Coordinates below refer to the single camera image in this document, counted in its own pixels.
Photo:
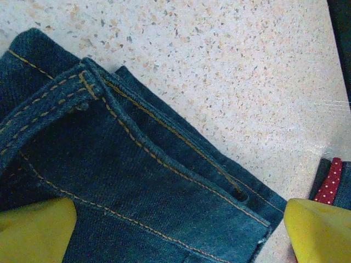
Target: double stitching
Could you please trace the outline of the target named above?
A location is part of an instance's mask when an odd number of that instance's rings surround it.
[[[72,78],[75,78],[77,75],[72,75],[70,77],[68,77],[68,79],[72,79]],[[53,92],[55,90],[55,88],[57,88],[59,85],[62,85],[64,84],[65,82],[67,81],[67,79],[64,79],[62,81],[60,81],[57,85],[53,85],[51,88],[50,88],[50,91]],[[44,92],[40,97],[32,100],[31,102],[29,102],[29,105],[25,106],[21,111],[18,111],[12,119],[10,119],[3,128],[0,129],[0,134],[5,130],[6,126],[8,126],[9,124],[11,124],[11,122],[19,115],[21,115],[22,113],[24,113],[26,110],[28,110],[31,105],[34,105],[35,103],[39,102],[41,99],[45,98],[47,95],[49,94],[49,92]]]
[[[89,86],[88,83],[86,82],[86,80],[84,79],[83,75],[81,75],[81,81],[84,83],[84,85],[85,85],[86,87]],[[255,219],[257,222],[261,223],[263,226],[268,227],[268,225],[267,225],[265,222],[259,220],[259,219],[256,218],[254,215],[250,214],[249,212],[247,212],[247,211],[241,209],[240,207],[238,207],[237,205],[235,205],[231,200],[227,199],[225,196],[221,195],[221,194],[218,193],[217,191],[215,191],[215,190],[209,188],[208,186],[205,186],[205,185],[201,184],[200,182],[197,182],[196,180],[190,179],[189,177],[183,175],[182,173],[180,173],[180,172],[177,171],[176,169],[170,167],[170,166],[167,165],[166,163],[163,163],[160,159],[158,159],[158,158],[156,157],[155,154],[153,154],[152,152],[150,152],[149,149],[147,149],[145,146],[143,146],[139,141],[137,141],[137,140],[135,139],[135,137],[130,133],[130,131],[129,131],[129,129],[126,127],[126,125],[125,125],[120,119],[117,118],[117,114],[116,114],[116,113],[112,110],[112,108],[108,105],[108,103],[107,103],[107,101],[106,101],[106,99],[105,99],[104,97],[102,97],[102,100],[103,100],[103,102],[105,103],[106,108],[109,110],[109,112],[117,119],[118,123],[119,123],[119,124],[124,128],[124,130],[129,134],[129,137],[131,137],[131,139],[132,139],[139,147],[142,147],[152,158],[156,159],[158,163],[162,164],[165,168],[167,168],[167,169],[173,171],[174,173],[180,175],[181,177],[183,177],[183,178],[185,178],[185,179],[187,179],[187,180],[189,180],[189,181],[191,181],[191,182],[194,182],[194,183],[196,183],[196,184],[198,184],[198,185],[204,187],[205,189],[207,189],[207,190],[209,190],[209,191],[215,193],[216,195],[218,195],[218,196],[221,197],[222,199],[224,199],[224,200],[226,200],[227,202],[229,202],[231,205],[233,205],[233,206],[234,206],[235,208],[237,208],[238,210],[242,211],[242,212],[245,213],[246,215],[248,215],[248,216],[250,216],[251,218]]]
[[[76,75],[72,75],[72,76],[68,77],[68,79],[69,79],[69,78],[74,78],[74,77],[76,77]],[[67,79],[64,79],[64,80],[60,81],[58,84],[63,84],[63,83],[66,82],[66,80],[67,80]],[[52,87],[50,88],[50,90],[54,90],[57,86],[58,86],[58,85],[52,86]],[[79,92],[82,92],[82,91],[84,91],[84,90],[87,90],[87,89],[86,89],[86,88],[81,88],[81,89],[77,90],[77,91],[74,92],[74,93],[70,93],[70,94],[66,95],[66,99],[61,99],[61,100],[59,100],[59,101],[58,101],[58,105],[61,105],[61,104],[65,103],[65,102],[69,101],[70,97],[72,97],[74,94],[79,93]],[[39,98],[34,99],[33,101],[30,102],[30,104],[33,104],[33,103],[35,103],[35,101],[37,102],[37,101],[40,100],[40,99],[39,99]],[[29,108],[29,106],[24,107],[24,110],[22,110],[22,112],[26,111],[28,108]],[[54,111],[54,110],[56,110],[56,109],[57,109],[57,106],[53,106],[50,110],[48,110],[48,111],[46,111],[46,112],[40,113],[38,117],[36,117],[36,118],[30,120],[29,122],[27,122],[28,124],[26,124],[26,125],[24,125],[23,127],[21,127],[21,128],[18,130],[18,132],[17,132],[15,135],[12,136],[12,139],[6,144],[6,147],[0,152],[0,154],[3,156],[3,155],[6,153],[7,149],[8,149],[14,142],[16,142],[16,140],[17,140],[17,138],[19,137],[19,135],[20,135],[22,132],[24,132],[27,128],[29,128],[30,125],[33,125],[33,123],[36,123],[39,119],[41,119],[42,117],[45,117],[47,114],[49,114],[50,112],[52,112],[52,111]],[[11,122],[14,120],[14,118],[13,118],[13,119],[10,119],[10,120],[6,123],[6,125],[8,125],[9,123],[11,123]]]
[[[45,74],[48,78],[53,79],[52,76],[50,76],[49,74],[47,74],[45,71],[41,70],[39,67],[37,67],[36,65],[30,63],[28,60],[20,57],[18,54],[16,54],[15,52],[13,52],[12,50],[8,50],[11,54],[13,54],[16,58],[20,59],[21,61],[29,64],[30,66],[38,69],[40,72],[42,72],[43,74]],[[109,85],[110,87],[112,87],[118,94],[122,95],[123,97],[127,98],[129,101],[131,101],[133,104],[136,105],[136,107],[138,107],[139,109],[141,109],[142,111],[144,111],[145,113],[147,113],[151,118],[153,118],[154,120],[156,120],[159,124],[161,124],[162,126],[164,126],[165,128],[167,128],[169,131],[171,131],[173,134],[175,134],[178,138],[180,138],[181,140],[183,140],[187,145],[189,145],[194,151],[196,151],[202,158],[204,158],[206,161],[208,161],[212,166],[214,166],[219,174],[222,174],[225,176],[225,178],[232,184],[234,185],[234,187],[236,188],[236,190],[240,193],[241,190],[239,189],[239,187],[237,186],[236,183],[234,183],[232,181],[231,178],[233,178],[234,180],[240,182],[241,184],[243,184],[245,187],[247,187],[251,192],[253,192],[254,194],[256,194],[259,198],[261,198],[262,200],[264,200],[267,204],[269,204],[271,207],[273,207],[274,209],[276,209],[277,211],[284,213],[284,211],[282,211],[281,209],[279,209],[278,207],[276,207],[275,205],[273,205],[272,203],[270,203],[268,200],[266,200],[263,196],[261,196],[259,193],[257,193],[254,189],[250,188],[248,185],[246,185],[243,181],[241,181],[240,179],[234,177],[233,175],[230,175],[228,173],[226,173],[225,171],[223,171],[221,169],[221,167],[219,167],[218,165],[216,165],[212,160],[210,160],[206,155],[204,155],[196,146],[194,146],[190,141],[188,141],[185,137],[181,136],[176,130],[174,130],[172,127],[168,126],[166,123],[164,123],[163,121],[161,121],[160,119],[158,119],[154,114],[152,114],[150,111],[148,111],[147,109],[145,109],[144,107],[142,107],[142,105],[138,104],[136,101],[134,101],[132,98],[130,98],[127,94],[123,93],[121,90],[118,89],[118,87],[116,87],[115,85],[113,85],[112,83],[108,82],[106,79],[102,78],[104,80],[104,82]]]
[[[83,203],[85,203],[85,204],[87,204],[87,205],[92,205],[92,206],[98,207],[98,208],[100,208],[100,209],[104,209],[106,212],[110,213],[111,215],[115,215],[115,216],[118,216],[119,218],[128,220],[128,221],[131,222],[131,223],[134,223],[134,224],[136,224],[136,225],[138,225],[138,226],[141,226],[141,227],[143,227],[143,228],[149,230],[150,232],[153,232],[153,233],[155,233],[155,234],[157,234],[157,235],[163,237],[164,239],[167,239],[167,240],[169,240],[169,241],[176,242],[176,243],[182,245],[183,247],[185,247],[185,248],[187,248],[187,249],[189,249],[189,250],[198,252],[198,253],[200,253],[200,254],[202,254],[202,255],[205,255],[205,256],[209,256],[209,257],[211,257],[212,259],[217,260],[218,262],[231,263],[231,262],[229,262],[229,261],[227,261],[227,260],[219,259],[219,258],[217,258],[216,256],[214,256],[214,255],[212,255],[212,254],[209,254],[209,253],[207,253],[207,252],[205,252],[205,251],[202,251],[202,250],[200,250],[200,249],[193,248],[193,247],[191,247],[191,246],[185,244],[184,242],[182,242],[182,241],[180,241],[180,240],[178,240],[178,239],[175,239],[175,238],[166,236],[165,234],[161,233],[160,231],[157,231],[157,230],[153,229],[153,228],[150,227],[150,226],[144,225],[143,223],[140,223],[139,221],[136,221],[136,220],[134,220],[134,219],[128,218],[128,217],[126,217],[126,216],[124,216],[124,215],[122,215],[122,214],[120,214],[120,213],[118,213],[118,212],[116,212],[116,211],[113,211],[112,209],[110,209],[110,208],[108,208],[108,207],[105,207],[105,206],[103,206],[103,205],[96,204],[96,203],[94,203],[94,202],[85,200],[85,199],[83,199],[83,198],[80,198],[80,197],[76,196],[75,194],[73,194],[73,193],[71,193],[71,192],[68,192],[68,191],[66,191],[66,190],[60,189],[59,187],[57,187],[56,185],[54,185],[52,182],[50,182],[50,181],[46,180],[44,177],[42,177],[42,176],[39,174],[39,172],[34,168],[34,166],[30,163],[28,157],[26,157],[22,152],[20,152],[20,154],[21,154],[22,157],[28,162],[29,166],[31,167],[31,169],[33,170],[33,172],[36,174],[36,176],[37,176],[39,179],[41,179],[42,181],[44,181],[47,185],[49,185],[49,186],[51,186],[52,188],[54,188],[55,190],[60,191],[61,193],[66,194],[66,195],[70,196],[71,198],[74,198],[74,199],[76,199],[76,200],[79,200],[79,201],[81,201],[81,202],[83,202]]]
[[[28,63],[30,66],[32,66],[32,67],[34,67],[34,68],[36,68],[36,69],[39,69],[39,68],[38,68],[37,66],[35,66],[34,64],[28,62],[27,60],[21,58],[19,55],[15,54],[12,50],[11,50],[11,54],[15,55],[17,58],[21,59],[23,62]],[[43,72],[43,71],[40,70],[40,69],[39,69],[39,71],[42,72],[42,73],[44,73],[44,74],[45,74],[46,76],[48,76],[49,78],[53,79],[53,78],[52,78],[49,74],[47,74],[46,72]],[[85,81],[83,75],[81,75],[80,77],[81,77],[81,81],[83,82],[83,84],[84,84],[86,87],[88,87],[88,83]],[[110,112],[115,118],[117,118],[117,114],[114,113],[114,111],[111,109],[111,107],[107,104],[107,101],[105,100],[105,98],[103,97],[102,99],[103,99],[103,101],[104,101],[104,103],[105,103],[105,105],[106,105],[106,108],[109,110],[109,112]],[[123,123],[121,120],[119,120],[119,119],[117,119],[117,120],[118,120],[119,124],[120,124],[121,126],[123,126],[123,128],[125,129],[125,131],[129,134],[129,136],[130,136],[131,139],[133,140],[134,136],[129,132],[129,129],[124,125],[124,123]],[[231,202],[230,200],[228,200],[226,197],[222,196],[220,193],[216,192],[215,190],[212,190],[211,188],[209,188],[209,187],[207,187],[207,186],[205,186],[205,185],[203,185],[203,184],[201,184],[201,183],[199,183],[199,182],[197,182],[197,181],[195,181],[195,180],[193,180],[193,179],[188,178],[187,176],[185,176],[185,175],[183,175],[182,173],[178,172],[178,171],[175,170],[174,168],[172,168],[172,167],[168,166],[167,164],[163,163],[160,159],[158,159],[153,153],[151,153],[146,147],[144,147],[144,146],[143,146],[140,142],[138,142],[135,138],[134,138],[133,141],[134,141],[139,147],[143,147],[144,150],[145,150],[147,153],[149,153],[149,155],[150,155],[152,158],[155,158],[155,159],[157,160],[157,162],[159,162],[160,164],[162,164],[162,165],[165,166],[166,168],[168,168],[168,169],[170,169],[171,171],[177,173],[178,175],[181,175],[183,178],[188,179],[188,180],[190,180],[190,181],[192,181],[192,182],[194,182],[194,183],[197,183],[197,184],[199,184],[200,186],[205,187],[206,189],[210,190],[211,192],[216,193],[218,196],[224,198],[226,201],[228,201],[229,203],[231,203],[233,206],[237,207],[233,202]],[[211,257],[211,258],[213,258],[213,259],[215,259],[215,260],[217,260],[217,261],[219,261],[219,262],[230,263],[230,262],[227,261],[227,260],[219,259],[219,258],[215,257],[215,256],[212,255],[212,254],[209,254],[209,253],[204,252],[204,251],[202,251],[202,250],[199,250],[199,249],[197,249],[197,248],[193,248],[193,247],[191,247],[191,246],[189,246],[189,245],[183,243],[182,241],[180,241],[180,240],[178,240],[178,239],[174,239],[174,238],[172,238],[172,237],[166,236],[166,235],[164,235],[163,233],[161,233],[161,232],[159,232],[159,231],[157,231],[157,230],[155,230],[155,229],[153,229],[153,228],[151,228],[151,227],[149,227],[149,226],[146,226],[146,225],[144,225],[144,224],[142,224],[142,223],[140,223],[140,222],[138,222],[138,221],[136,221],[136,220],[134,220],[134,219],[131,219],[131,218],[128,218],[128,217],[126,217],[126,216],[124,216],[124,215],[122,215],[122,214],[119,214],[118,212],[115,212],[115,211],[111,210],[111,209],[108,208],[108,207],[105,207],[105,206],[102,206],[102,205],[99,205],[99,204],[96,204],[96,203],[87,201],[87,200],[85,200],[85,199],[82,199],[82,198],[76,196],[76,195],[73,194],[73,193],[70,193],[70,192],[68,192],[68,191],[65,191],[65,190],[63,190],[63,189],[58,188],[58,187],[55,186],[52,182],[50,182],[50,181],[46,180],[44,177],[40,176],[39,173],[38,173],[38,172],[35,170],[35,168],[33,167],[33,165],[29,162],[29,159],[28,159],[26,156],[24,156],[22,152],[20,152],[20,153],[21,153],[22,157],[28,162],[28,164],[30,165],[30,167],[32,168],[32,170],[34,171],[34,173],[37,175],[37,177],[38,177],[39,179],[43,180],[46,184],[50,185],[52,188],[54,188],[54,189],[60,191],[61,193],[64,193],[64,194],[66,194],[66,195],[69,195],[69,196],[71,196],[72,198],[77,199],[77,200],[79,200],[79,201],[81,201],[81,202],[83,202],[83,203],[87,203],[87,204],[96,206],[96,207],[98,207],[98,208],[104,209],[105,211],[108,211],[108,212],[109,212],[110,214],[112,214],[112,215],[116,215],[116,216],[118,216],[119,218],[123,218],[123,219],[125,219],[125,220],[128,220],[129,222],[132,222],[132,223],[134,223],[134,224],[137,224],[137,225],[139,225],[139,226],[141,226],[141,227],[143,227],[143,228],[145,228],[145,229],[147,229],[147,230],[149,230],[149,231],[151,231],[151,232],[153,232],[153,233],[155,233],[155,234],[157,234],[157,235],[159,235],[159,236],[161,236],[161,237],[163,237],[163,238],[165,238],[165,239],[167,239],[167,240],[176,242],[176,243],[178,243],[178,244],[180,244],[180,245],[186,247],[186,248],[189,249],[189,250],[193,250],[193,251],[196,251],[196,252],[198,252],[198,253],[200,253],[200,254],[202,254],[202,255],[209,256],[209,257]],[[258,218],[255,218],[255,217],[254,217],[253,215],[251,215],[250,213],[248,213],[248,212],[246,212],[246,211],[240,209],[239,207],[237,207],[237,208],[238,208],[238,210],[241,210],[241,211],[244,212],[245,214],[249,215],[250,217],[256,219],[258,222],[260,222],[260,223],[261,223],[262,225],[264,225],[265,227],[268,227],[268,225],[267,225],[266,223],[260,221]]]
[[[257,193],[254,189],[250,188],[248,185],[246,185],[244,182],[242,182],[240,179],[226,173],[225,171],[222,170],[221,167],[219,167],[218,165],[215,164],[215,162],[213,162],[212,160],[210,160],[205,154],[203,154],[196,146],[194,146],[190,141],[188,141],[185,137],[181,136],[175,129],[173,129],[172,127],[168,126],[166,123],[164,123],[163,121],[161,121],[160,119],[158,119],[153,113],[151,113],[150,111],[148,111],[147,109],[145,109],[144,107],[142,107],[142,105],[138,104],[135,100],[133,100],[131,97],[129,97],[127,94],[125,94],[124,92],[122,92],[117,86],[113,85],[112,83],[108,82],[105,78],[103,78],[103,81],[110,87],[112,87],[114,89],[114,91],[116,91],[118,94],[120,94],[121,96],[125,97],[127,100],[131,101],[134,105],[136,105],[136,107],[138,107],[140,110],[144,111],[146,114],[148,114],[151,118],[153,118],[155,121],[157,121],[159,124],[161,124],[162,126],[164,126],[165,128],[167,128],[169,131],[171,131],[173,134],[175,134],[178,138],[180,138],[181,140],[183,140],[187,145],[189,145],[195,152],[197,152],[202,158],[204,158],[208,163],[210,163],[212,166],[214,166],[219,174],[224,175],[224,177],[232,184],[234,185],[234,187],[237,189],[237,191],[239,193],[241,193],[241,190],[239,189],[239,187],[237,186],[236,183],[233,182],[233,180],[231,178],[233,178],[234,180],[240,182],[241,184],[245,185],[249,190],[251,190],[254,194],[256,194],[259,198],[261,198],[262,200],[264,200],[266,203],[268,203],[271,207],[275,208],[276,210],[278,210],[281,213],[284,213],[281,209],[279,209],[278,207],[276,207],[275,205],[271,204],[269,201],[267,201],[266,199],[264,199],[263,196],[261,196],[259,193]]]

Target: white floor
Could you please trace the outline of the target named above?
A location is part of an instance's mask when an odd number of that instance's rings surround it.
[[[351,161],[326,1],[140,2],[0,0],[0,54],[38,27],[109,71],[126,65],[286,199],[308,196],[322,156]],[[283,224],[257,262],[294,262]]]

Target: denim cuff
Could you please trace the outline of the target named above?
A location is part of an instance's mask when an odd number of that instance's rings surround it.
[[[1,179],[27,171],[1,198],[75,202],[64,262],[251,262],[281,221],[285,200],[125,67],[111,75],[31,29],[0,70]]]

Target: red polka dot fabric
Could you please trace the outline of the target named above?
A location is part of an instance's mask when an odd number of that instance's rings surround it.
[[[342,170],[342,161],[340,158],[334,158],[327,178],[319,188],[317,195],[314,197],[316,202],[333,205],[336,191],[340,183]]]

